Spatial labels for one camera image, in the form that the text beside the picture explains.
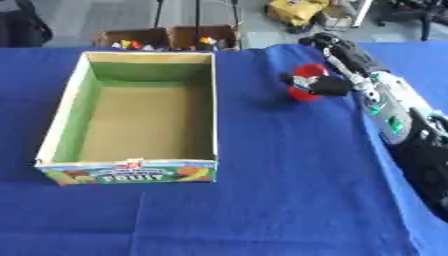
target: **chair leg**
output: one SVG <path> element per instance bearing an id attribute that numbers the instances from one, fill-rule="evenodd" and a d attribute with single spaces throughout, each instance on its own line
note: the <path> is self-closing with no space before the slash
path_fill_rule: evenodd
<path id="1" fill-rule="evenodd" d="M 432 18 L 430 15 L 425 15 L 421 18 L 422 21 L 422 41 L 428 40 L 429 32 L 431 30 L 431 21 Z"/>

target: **screw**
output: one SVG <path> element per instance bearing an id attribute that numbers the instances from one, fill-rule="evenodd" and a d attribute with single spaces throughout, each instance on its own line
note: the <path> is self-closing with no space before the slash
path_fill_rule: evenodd
<path id="1" fill-rule="evenodd" d="M 323 54 L 324 54 L 325 57 L 330 57 L 330 55 L 331 55 L 330 49 L 324 48 Z"/>
<path id="2" fill-rule="evenodd" d="M 429 135 L 429 131 L 428 130 L 423 130 L 423 131 L 420 132 L 420 138 L 422 140 L 425 140 L 428 137 L 428 135 Z"/>

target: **red object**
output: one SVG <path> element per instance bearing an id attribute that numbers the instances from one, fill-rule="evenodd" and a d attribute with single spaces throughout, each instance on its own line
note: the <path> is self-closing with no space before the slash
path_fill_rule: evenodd
<path id="1" fill-rule="evenodd" d="M 134 49 L 140 49 L 140 48 L 142 48 L 142 45 L 139 42 L 137 42 L 137 41 L 132 41 L 131 42 L 131 47 L 134 48 Z"/>
<path id="2" fill-rule="evenodd" d="M 321 76 L 327 73 L 327 70 L 322 66 L 322 64 L 303 64 L 294 68 L 295 76 L 302 76 L 305 78 L 312 76 Z M 320 98 L 320 95 L 311 94 L 305 90 L 294 87 L 293 85 L 288 86 L 288 93 L 296 100 L 311 101 Z"/>

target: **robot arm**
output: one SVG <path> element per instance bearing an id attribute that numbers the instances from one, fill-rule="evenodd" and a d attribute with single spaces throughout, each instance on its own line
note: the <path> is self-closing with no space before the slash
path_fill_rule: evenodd
<path id="1" fill-rule="evenodd" d="M 300 40 L 352 84 L 397 165 L 425 205 L 448 222 L 448 118 L 354 43 L 329 33 Z"/>

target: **table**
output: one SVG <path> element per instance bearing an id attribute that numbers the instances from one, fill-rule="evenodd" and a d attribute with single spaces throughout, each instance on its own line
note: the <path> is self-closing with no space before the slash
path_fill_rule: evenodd
<path id="1" fill-rule="evenodd" d="M 365 44 L 448 112 L 448 43 Z M 217 183 L 58 187 L 29 167 L 85 49 L 0 49 L 0 250 L 9 255 L 446 255 L 351 97 L 288 100 L 298 45 L 217 53 Z"/>

